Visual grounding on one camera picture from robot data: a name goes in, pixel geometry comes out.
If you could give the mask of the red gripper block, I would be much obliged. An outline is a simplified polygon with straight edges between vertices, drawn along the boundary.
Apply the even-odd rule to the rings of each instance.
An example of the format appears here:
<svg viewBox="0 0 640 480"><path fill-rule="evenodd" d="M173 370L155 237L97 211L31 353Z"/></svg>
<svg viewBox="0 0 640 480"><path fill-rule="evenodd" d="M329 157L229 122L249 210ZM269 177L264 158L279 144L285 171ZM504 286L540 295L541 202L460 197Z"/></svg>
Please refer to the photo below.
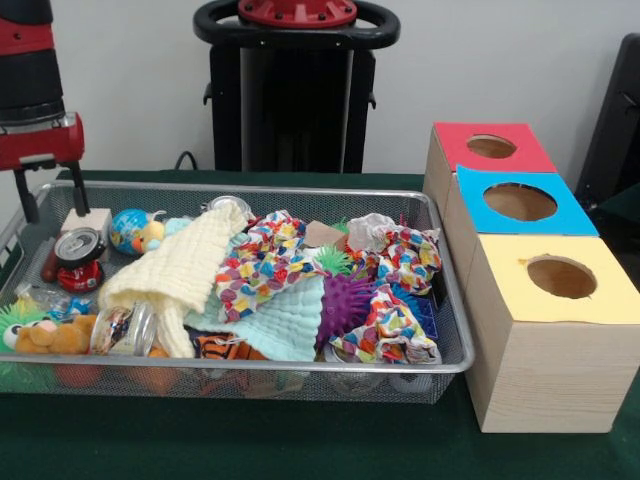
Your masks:
<svg viewBox="0 0 640 480"><path fill-rule="evenodd" d="M83 122L76 112L40 123L1 126L1 170L14 170L17 191L28 223L39 222L39 211L35 197L28 188L24 169L51 163L66 163L65 167L71 173L77 216L85 217L91 212L78 163L84 151Z"/></svg>

